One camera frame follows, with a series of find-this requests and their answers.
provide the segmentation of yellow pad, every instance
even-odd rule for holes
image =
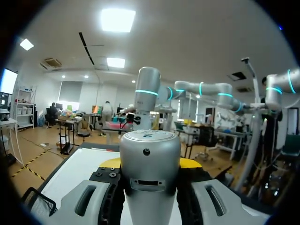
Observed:
[[[106,168],[120,168],[121,160],[120,158],[113,158],[103,162],[99,167],[106,167]],[[180,158],[180,167],[181,168],[197,168],[202,167],[200,163],[187,159],[187,158]]]
[[[100,164],[99,167],[120,168],[120,165],[121,165],[120,158],[113,158],[113,159],[103,162],[102,164]]]
[[[180,167],[181,168],[197,168],[202,167],[200,163],[187,159],[187,158],[180,158]]]

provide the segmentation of pink container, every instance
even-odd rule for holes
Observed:
[[[109,128],[109,129],[120,129],[120,122],[107,122],[106,121],[106,126]],[[128,129],[128,124],[126,124],[123,129]]]

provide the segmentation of robotic arm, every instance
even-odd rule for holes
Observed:
[[[294,93],[300,91],[300,70],[289,69],[281,75],[267,76],[266,105],[271,110],[281,109],[283,92]]]

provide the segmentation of recessed light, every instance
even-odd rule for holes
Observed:
[[[28,51],[29,49],[31,49],[32,47],[34,47],[34,45],[27,39],[25,38],[21,43],[20,46],[25,49],[26,51]]]
[[[101,12],[102,30],[112,32],[131,31],[135,11],[117,8],[103,9]]]
[[[125,66],[125,59],[106,58],[106,60],[109,67],[124,68]]]

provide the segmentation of ceiling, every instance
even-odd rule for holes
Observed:
[[[102,31],[104,8],[136,11],[131,32]],[[56,58],[62,70],[45,73],[57,80],[65,75],[68,81],[132,86],[139,69],[150,66],[170,84],[185,80],[252,87],[242,58],[250,57],[259,79],[297,66],[278,25],[251,0],[53,0],[20,38],[34,47],[25,51],[18,42],[12,60],[33,60],[38,66]],[[125,68],[107,70],[106,57],[124,58]],[[227,77],[239,71],[246,80]]]

